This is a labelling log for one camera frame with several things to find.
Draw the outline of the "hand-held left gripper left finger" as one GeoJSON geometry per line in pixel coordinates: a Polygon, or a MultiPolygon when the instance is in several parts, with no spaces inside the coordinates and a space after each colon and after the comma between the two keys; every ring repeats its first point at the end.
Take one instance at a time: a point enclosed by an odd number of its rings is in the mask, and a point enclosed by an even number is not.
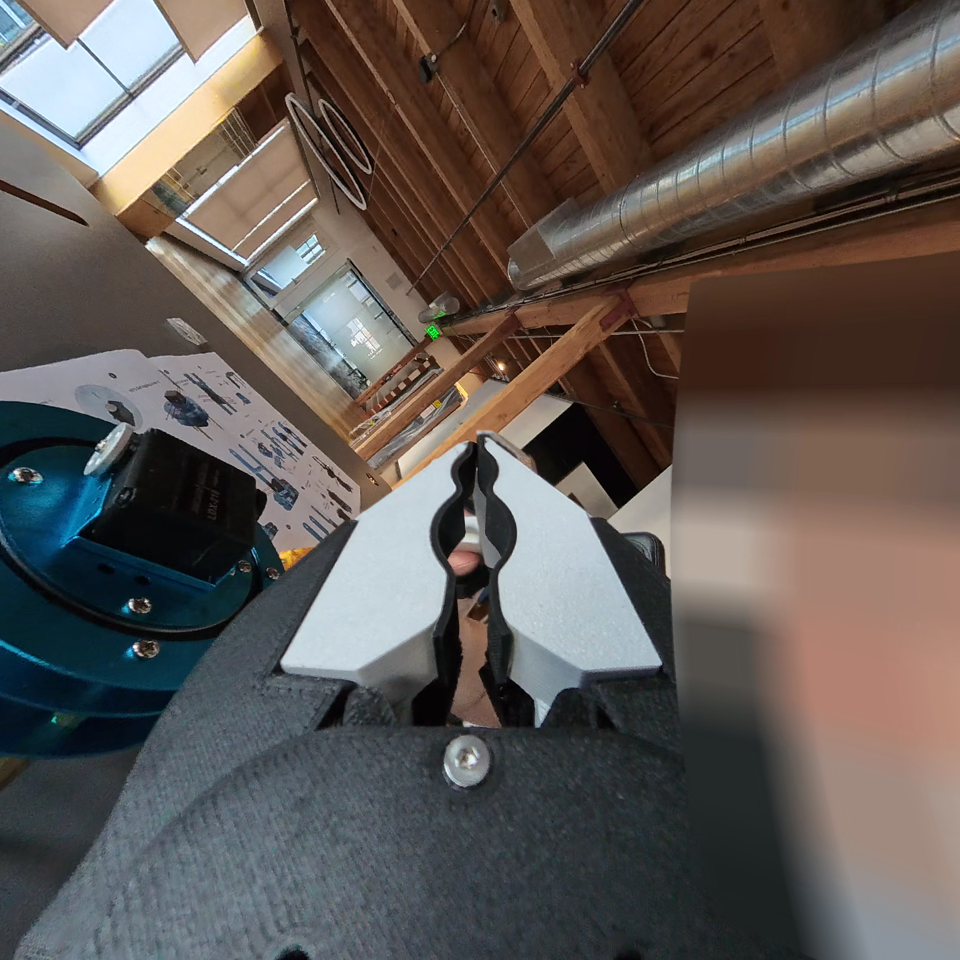
{"type": "Polygon", "coordinates": [[[279,660],[393,706],[451,706],[463,662],[456,583],[476,573],[476,446],[454,445],[349,527],[279,660]]]}

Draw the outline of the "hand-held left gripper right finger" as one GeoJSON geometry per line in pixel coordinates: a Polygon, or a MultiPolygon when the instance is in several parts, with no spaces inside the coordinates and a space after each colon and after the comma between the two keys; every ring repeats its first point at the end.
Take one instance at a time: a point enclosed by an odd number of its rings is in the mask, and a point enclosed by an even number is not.
{"type": "Polygon", "coordinates": [[[498,434],[477,437],[477,524],[489,574],[480,676],[503,726],[541,726],[567,690],[664,670],[652,632],[663,590],[648,613],[633,598],[660,571],[498,434]]]}

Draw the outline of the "black servo motor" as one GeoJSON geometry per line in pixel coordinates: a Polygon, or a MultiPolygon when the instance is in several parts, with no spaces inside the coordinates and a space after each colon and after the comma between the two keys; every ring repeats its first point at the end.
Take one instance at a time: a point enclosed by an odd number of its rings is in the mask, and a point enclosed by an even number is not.
{"type": "Polygon", "coordinates": [[[91,506],[78,537],[207,586],[252,555],[267,494],[184,440],[116,425],[83,468],[91,506]]]}

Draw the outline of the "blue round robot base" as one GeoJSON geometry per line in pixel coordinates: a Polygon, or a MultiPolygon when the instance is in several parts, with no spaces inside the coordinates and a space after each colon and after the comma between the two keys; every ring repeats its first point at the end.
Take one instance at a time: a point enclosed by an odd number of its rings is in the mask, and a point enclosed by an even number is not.
{"type": "Polygon", "coordinates": [[[251,556],[206,585],[78,537],[84,469],[115,426],[23,401],[1,414],[2,756],[142,743],[211,644],[282,576],[260,525],[251,556]]]}

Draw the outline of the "dark grey desk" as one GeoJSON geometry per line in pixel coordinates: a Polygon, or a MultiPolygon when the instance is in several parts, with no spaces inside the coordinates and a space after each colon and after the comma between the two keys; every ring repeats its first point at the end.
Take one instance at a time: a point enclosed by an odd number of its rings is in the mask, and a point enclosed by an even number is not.
{"type": "MultiPolygon", "coordinates": [[[[28,134],[2,125],[2,371],[115,350],[197,353],[179,318],[359,484],[367,508],[386,495],[365,463],[307,403],[307,387],[263,360],[162,260],[28,134]]],[[[2,790],[2,958],[83,860],[121,794],[138,748],[32,762],[2,790]]]]}

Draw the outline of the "frosted glass partition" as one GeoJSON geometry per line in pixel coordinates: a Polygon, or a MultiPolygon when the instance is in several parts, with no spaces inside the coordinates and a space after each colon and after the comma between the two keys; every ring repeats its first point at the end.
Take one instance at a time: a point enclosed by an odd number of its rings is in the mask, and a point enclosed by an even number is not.
{"type": "Polygon", "coordinates": [[[356,401],[415,344],[389,306],[350,260],[323,282],[287,330],[356,401]]]}

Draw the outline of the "printed instruction sheet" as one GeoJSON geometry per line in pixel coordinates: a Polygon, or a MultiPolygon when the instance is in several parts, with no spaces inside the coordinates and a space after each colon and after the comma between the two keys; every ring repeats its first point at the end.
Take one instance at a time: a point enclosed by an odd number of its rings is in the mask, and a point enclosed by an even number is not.
{"type": "Polygon", "coordinates": [[[356,481],[213,352],[147,358],[133,349],[2,373],[1,399],[156,428],[254,478],[277,552],[316,546],[361,510],[356,481]]]}

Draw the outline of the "beige roller blind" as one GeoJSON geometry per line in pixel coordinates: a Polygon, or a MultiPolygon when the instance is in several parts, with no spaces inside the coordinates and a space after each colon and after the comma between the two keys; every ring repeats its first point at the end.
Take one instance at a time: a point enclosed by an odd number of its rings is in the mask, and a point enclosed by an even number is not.
{"type": "Polygon", "coordinates": [[[317,201],[289,121],[193,203],[182,220],[250,261],[317,201]]]}

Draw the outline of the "ceiling sprinkler pipe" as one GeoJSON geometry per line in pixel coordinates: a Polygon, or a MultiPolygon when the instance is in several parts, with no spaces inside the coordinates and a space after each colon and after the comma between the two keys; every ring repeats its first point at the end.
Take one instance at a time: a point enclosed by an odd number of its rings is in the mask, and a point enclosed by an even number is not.
{"type": "Polygon", "coordinates": [[[643,1],[628,1],[618,11],[618,14],[606,27],[606,30],[597,39],[593,47],[585,54],[582,59],[573,61],[570,65],[569,78],[559,88],[553,100],[549,102],[543,112],[536,119],[534,126],[519,142],[513,150],[508,160],[496,171],[493,177],[484,187],[482,193],[474,201],[469,210],[462,217],[462,221],[451,231],[438,250],[432,255],[431,260],[416,277],[417,281],[422,280],[430,268],[432,268],[447,251],[458,234],[474,219],[475,214],[486,203],[487,199],[495,193],[506,179],[507,175],[523,158],[530,147],[537,141],[546,128],[553,122],[555,116],[561,111],[562,107],[570,99],[575,90],[583,90],[589,86],[591,73],[594,66],[599,61],[601,55],[605,54],[613,42],[619,37],[623,30],[628,26],[632,18],[637,14],[644,4],[643,1]]]}

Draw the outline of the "large window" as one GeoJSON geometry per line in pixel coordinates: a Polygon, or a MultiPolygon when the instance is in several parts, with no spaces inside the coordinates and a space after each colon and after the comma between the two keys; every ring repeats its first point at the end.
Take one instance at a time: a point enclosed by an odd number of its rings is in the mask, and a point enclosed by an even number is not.
{"type": "Polygon", "coordinates": [[[24,2],[1,3],[1,99],[44,131],[86,145],[186,49],[155,2],[106,2],[63,43],[24,2]]]}

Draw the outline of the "wooden post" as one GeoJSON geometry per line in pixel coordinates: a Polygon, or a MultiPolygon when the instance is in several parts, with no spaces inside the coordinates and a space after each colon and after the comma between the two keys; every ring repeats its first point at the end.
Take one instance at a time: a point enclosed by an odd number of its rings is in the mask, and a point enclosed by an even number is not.
{"type": "Polygon", "coordinates": [[[615,291],[593,306],[546,353],[535,359],[496,396],[488,400],[426,458],[404,476],[402,485],[438,458],[466,442],[474,442],[484,431],[498,432],[522,414],[547,389],[562,379],[582,359],[602,344],[628,319],[636,316],[636,305],[625,288],[615,291]]]}
{"type": "Polygon", "coordinates": [[[406,403],[397,408],[356,448],[358,456],[369,461],[372,456],[383,450],[387,444],[397,438],[402,430],[412,425],[433,402],[453,388],[473,368],[481,364],[486,356],[519,328],[517,310],[510,309],[484,337],[475,342],[459,359],[446,368],[428,384],[412,394],[406,403]]]}

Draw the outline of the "metal air duct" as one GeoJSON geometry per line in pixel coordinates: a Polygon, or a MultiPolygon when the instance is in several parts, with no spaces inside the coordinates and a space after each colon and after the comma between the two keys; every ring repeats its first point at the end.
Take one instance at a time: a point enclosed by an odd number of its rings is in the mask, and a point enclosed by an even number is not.
{"type": "Polygon", "coordinates": [[[581,208],[509,248],[517,291],[684,242],[958,148],[959,3],[923,2],[581,208]]]}

